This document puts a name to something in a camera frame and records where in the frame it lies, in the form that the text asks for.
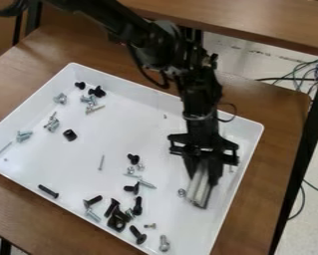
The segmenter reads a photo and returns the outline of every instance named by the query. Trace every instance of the wire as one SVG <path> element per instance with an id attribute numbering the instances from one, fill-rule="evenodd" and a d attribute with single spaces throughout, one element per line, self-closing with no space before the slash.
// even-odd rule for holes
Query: wire
<path id="1" fill-rule="evenodd" d="M 232 106 L 232 107 L 233 107 L 234 114 L 233 114 L 233 116 L 232 116 L 230 119 L 228 119 L 228 120 L 223 120 L 223 119 L 221 119 L 221 118 L 217 118 L 217 120 L 220 121 L 220 122 L 222 122 L 222 123 L 230 123 L 230 122 L 232 122 L 232 121 L 235 119 L 235 117 L 236 117 L 236 115 L 237 115 L 237 112 L 238 112 L 238 109 L 237 109 L 236 105 L 233 104 L 233 103 L 229 103 L 229 102 L 220 102 L 219 105 Z"/>
<path id="2" fill-rule="evenodd" d="M 310 187 L 312 187 L 313 189 L 315 189 L 316 191 L 318 191 L 318 187 L 314 186 L 313 184 L 311 184 L 309 181 L 307 181 L 306 179 L 303 179 L 303 181 L 308 184 Z"/>
<path id="3" fill-rule="evenodd" d="M 305 191 L 304 191 L 303 186 L 301 186 L 301 194 L 302 194 L 302 204 L 299 207 L 298 211 L 295 214 L 293 214 L 292 216 L 290 216 L 288 218 L 288 220 L 296 218 L 303 211 L 304 205 L 305 205 Z"/>
<path id="4" fill-rule="evenodd" d="M 273 80 L 278 80 L 278 81 L 309 81 L 309 82 L 314 82 L 316 79 L 310 79 L 310 78 L 262 78 L 262 79 L 257 79 L 255 81 L 263 82 L 263 81 L 273 81 Z"/>

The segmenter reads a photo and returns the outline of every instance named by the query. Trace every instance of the floor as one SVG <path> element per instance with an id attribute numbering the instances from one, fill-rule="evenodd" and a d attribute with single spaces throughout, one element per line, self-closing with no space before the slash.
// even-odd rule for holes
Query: floor
<path id="1" fill-rule="evenodd" d="M 288 51 L 276 47 L 256 44 L 229 37 L 205 34 L 205 47 L 219 55 L 218 69 L 250 79 L 281 77 L 302 61 L 318 57 Z M 278 86 L 293 90 L 292 82 L 281 82 Z M 318 146 L 306 179 L 318 187 Z M 305 208 L 295 219 L 288 222 L 276 255 L 318 255 L 318 192 L 304 184 Z M 300 206 L 297 198 L 293 211 Z M 12 255 L 25 254 L 13 248 Z"/>

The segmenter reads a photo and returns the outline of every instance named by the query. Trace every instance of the white tray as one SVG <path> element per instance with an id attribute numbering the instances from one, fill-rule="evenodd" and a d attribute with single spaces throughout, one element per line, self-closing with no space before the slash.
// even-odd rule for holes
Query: white tray
<path id="1" fill-rule="evenodd" d="M 82 91 L 74 87 L 78 81 L 86 82 L 89 87 L 102 85 L 108 94 L 99 103 L 106 107 L 86 116 L 85 105 L 80 103 Z M 68 95 L 65 106 L 52 101 L 61 92 Z M 55 133 L 50 133 L 43 125 L 54 111 L 58 112 L 61 125 Z M 165 254 L 209 254 L 263 126 L 240 117 L 220 124 L 220 134 L 240 145 L 240 165 L 232 170 L 225 167 L 207 209 L 203 210 L 177 196 L 180 188 L 187 188 L 189 178 L 182 158 L 169 153 L 166 137 L 185 132 L 181 112 L 177 97 L 69 64 L 0 123 L 0 148 L 15 140 L 17 130 L 34 132 L 31 139 L 14 142 L 0 155 L 0 173 L 148 254 L 161 254 L 159 236 L 162 234 L 171 246 Z M 231 117 L 223 112 L 219 116 Z M 78 135 L 75 141 L 68 142 L 63 137 L 63 131 L 68 128 Z M 103 170 L 98 171 L 102 153 L 106 159 Z M 136 183 L 123 176 L 130 165 L 128 153 L 141 156 L 146 166 L 144 180 L 158 189 L 141 188 L 143 215 L 118 233 L 107 226 L 103 214 L 111 198 L 121 203 L 122 210 L 134 206 L 134 196 L 123 191 L 124 185 Z M 53 199 L 40 191 L 39 184 L 59 192 L 59 198 Z M 94 211 L 102 217 L 102 222 L 95 223 L 85 217 L 83 199 L 100 194 L 104 199 Z M 144 229 L 148 223 L 156 223 L 158 229 Z M 131 224 L 148 236 L 146 243 L 136 244 L 129 230 Z"/>

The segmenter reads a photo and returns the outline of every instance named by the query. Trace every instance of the robotic arm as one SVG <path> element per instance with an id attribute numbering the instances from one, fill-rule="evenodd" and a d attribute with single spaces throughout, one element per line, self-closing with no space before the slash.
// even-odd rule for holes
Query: robotic arm
<path id="1" fill-rule="evenodd" d="M 15 0 L 14 6 L 23 11 L 28 1 Z M 127 45 L 140 72 L 157 86 L 167 89 L 169 82 L 176 84 L 187 133 L 169 135 L 169 150 L 184 160 L 190 177 L 187 199 L 206 208 L 211 189 L 222 177 L 223 166 L 238 165 L 238 145 L 218 133 L 216 107 L 222 87 L 214 74 L 217 56 L 208 56 L 201 45 L 187 40 L 174 24 L 147 21 L 116 0 L 44 1 L 102 24 Z M 9 14 L 5 16 L 17 15 L 10 10 Z M 145 68 L 158 71 L 162 83 L 150 77 Z"/>

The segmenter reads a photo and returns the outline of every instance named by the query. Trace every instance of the bolt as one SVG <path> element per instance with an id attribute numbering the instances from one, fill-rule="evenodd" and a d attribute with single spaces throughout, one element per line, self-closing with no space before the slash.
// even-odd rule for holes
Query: bolt
<path id="1" fill-rule="evenodd" d="M 84 82 L 81 83 L 75 83 L 75 86 L 81 90 L 83 90 L 86 86 L 86 84 Z"/>
<path id="2" fill-rule="evenodd" d="M 143 209 L 142 209 L 142 197 L 138 196 L 136 198 L 136 204 L 134 206 L 133 213 L 136 216 L 140 216 L 142 214 L 142 211 L 143 211 Z"/>
<path id="3" fill-rule="evenodd" d="M 133 210 L 131 208 L 129 208 L 128 210 L 126 210 L 126 215 L 131 218 L 131 219 L 135 219 Z"/>
<path id="4" fill-rule="evenodd" d="M 93 211 L 92 211 L 92 208 L 89 208 L 86 212 L 85 212 L 85 215 L 92 218 L 93 220 L 95 220 L 97 223 L 98 222 L 101 222 L 101 218 L 96 215 Z"/>
<path id="5" fill-rule="evenodd" d="M 159 245 L 159 250 L 161 252 L 167 252 L 170 249 L 170 244 L 166 239 L 165 235 L 162 235 L 160 238 L 160 245 Z"/>
<path id="6" fill-rule="evenodd" d="M 103 199 L 103 196 L 102 195 L 98 195 L 98 196 L 96 196 L 96 197 L 94 197 L 94 198 L 92 198 L 90 200 L 83 200 L 84 206 L 85 206 L 85 208 L 89 209 L 91 205 L 102 201 L 102 199 Z"/>
<path id="7" fill-rule="evenodd" d="M 145 228 L 157 229 L 157 224 L 153 223 L 153 224 L 150 224 L 150 225 L 145 225 Z"/>
<path id="8" fill-rule="evenodd" d="M 3 148 L 0 149 L 0 154 L 5 151 L 10 145 L 12 145 L 13 141 L 10 141 L 7 143 L 7 145 L 5 145 Z"/>
<path id="9" fill-rule="evenodd" d="M 117 200 L 112 198 L 111 205 L 109 206 L 104 216 L 108 218 L 119 204 L 120 203 Z"/>
<path id="10" fill-rule="evenodd" d="M 141 232 L 139 231 L 139 229 L 136 228 L 136 226 L 132 225 L 130 227 L 130 230 L 133 233 L 133 235 L 135 235 L 135 237 L 137 238 L 137 244 L 143 244 L 144 242 L 146 242 L 147 236 L 145 234 L 141 234 Z"/>
<path id="11" fill-rule="evenodd" d="M 140 183 L 136 183 L 135 186 L 125 186 L 124 190 L 128 192 L 133 192 L 134 195 L 137 195 L 140 191 Z"/>
<path id="12" fill-rule="evenodd" d="M 138 164 L 140 162 L 140 157 L 138 155 L 128 154 L 128 159 L 131 161 L 133 165 Z"/>

